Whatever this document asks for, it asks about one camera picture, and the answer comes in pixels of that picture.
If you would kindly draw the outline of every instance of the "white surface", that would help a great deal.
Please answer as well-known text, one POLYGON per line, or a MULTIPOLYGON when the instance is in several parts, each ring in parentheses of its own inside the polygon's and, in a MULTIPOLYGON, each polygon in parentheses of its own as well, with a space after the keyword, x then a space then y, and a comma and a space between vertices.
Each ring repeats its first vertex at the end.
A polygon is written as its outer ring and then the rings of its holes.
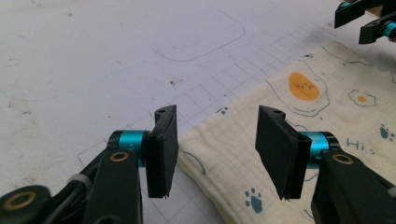
MULTIPOLYGON (((333 0, 0 2, 0 194, 59 191, 118 129, 150 130, 177 104, 179 133, 326 39, 396 71, 396 45, 359 46, 365 16, 334 30, 333 0)), ((178 167, 146 223, 221 223, 178 167)))

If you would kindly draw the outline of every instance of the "robotic arm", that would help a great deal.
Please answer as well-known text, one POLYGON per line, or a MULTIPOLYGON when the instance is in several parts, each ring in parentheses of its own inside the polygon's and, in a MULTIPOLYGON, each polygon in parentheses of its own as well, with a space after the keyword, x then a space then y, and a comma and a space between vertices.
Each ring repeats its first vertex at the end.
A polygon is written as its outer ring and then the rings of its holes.
POLYGON ((279 199, 300 199, 306 168, 319 169, 316 223, 396 223, 396 187, 340 148, 331 133, 298 133, 280 110, 260 106, 256 149, 279 199))
POLYGON ((381 36, 387 36, 389 40, 396 40, 396 1, 394 0, 343 2, 335 11, 334 28, 356 20, 364 15, 367 9, 381 6, 380 18, 361 27, 359 44, 372 44, 381 36))
POLYGON ((148 196, 169 196, 177 163, 177 107, 155 112, 149 131, 115 131, 104 149, 55 196, 43 186, 0 198, 2 224, 143 223, 139 167, 146 167, 148 196))

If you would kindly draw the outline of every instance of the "fried egg print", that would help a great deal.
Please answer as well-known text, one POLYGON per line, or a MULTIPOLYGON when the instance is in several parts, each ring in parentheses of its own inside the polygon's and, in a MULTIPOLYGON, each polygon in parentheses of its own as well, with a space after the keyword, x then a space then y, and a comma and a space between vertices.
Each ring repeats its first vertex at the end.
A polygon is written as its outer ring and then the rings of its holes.
POLYGON ((350 92, 348 94, 348 97, 355 103, 355 105, 363 107, 376 105, 376 99, 373 95, 358 90, 353 90, 352 92, 350 92))
POLYGON ((327 86, 304 61, 287 68, 283 80, 267 81, 276 96, 296 114, 314 117, 330 104, 327 86))

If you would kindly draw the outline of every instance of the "blue paw print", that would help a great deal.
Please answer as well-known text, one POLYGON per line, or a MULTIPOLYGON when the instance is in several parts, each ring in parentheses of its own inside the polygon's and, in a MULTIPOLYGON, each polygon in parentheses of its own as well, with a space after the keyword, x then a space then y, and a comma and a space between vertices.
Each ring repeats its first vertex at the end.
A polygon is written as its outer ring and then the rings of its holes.
POLYGON ((394 133, 390 133, 389 129, 387 129, 385 127, 385 125, 381 124, 381 128, 379 129, 379 131, 381 132, 381 136, 384 139, 389 139, 390 142, 393 142, 393 138, 395 137, 394 133))
POLYGON ((260 193, 258 192, 258 194, 256 196, 254 196, 253 194, 255 194, 256 190, 254 188, 251 189, 251 194, 248 193, 248 191, 245 191, 245 195, 247 197, 250 196, 250 199, 248 199, 245 204, 247 207, 251 206, 251 208, 253 208, 253 210, 259 214, 260 212, 262 212, 262 200, 260 200, 259 198, 261 198, 262 196, 260 195, 260 193))

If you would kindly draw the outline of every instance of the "cloth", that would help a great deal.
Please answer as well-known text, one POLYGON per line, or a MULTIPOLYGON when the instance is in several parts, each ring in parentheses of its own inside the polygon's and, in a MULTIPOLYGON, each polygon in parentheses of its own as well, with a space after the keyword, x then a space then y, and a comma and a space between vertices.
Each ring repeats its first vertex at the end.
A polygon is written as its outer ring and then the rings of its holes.
POLYGON ((259 105, 297 131, 333 133, 341 147, 396 184, 396 76, 338 42, 325 42, 179 138, 178 163, 227 223, 314 223, 318 170, 301 200, 280 201, 255 150, 259 105))

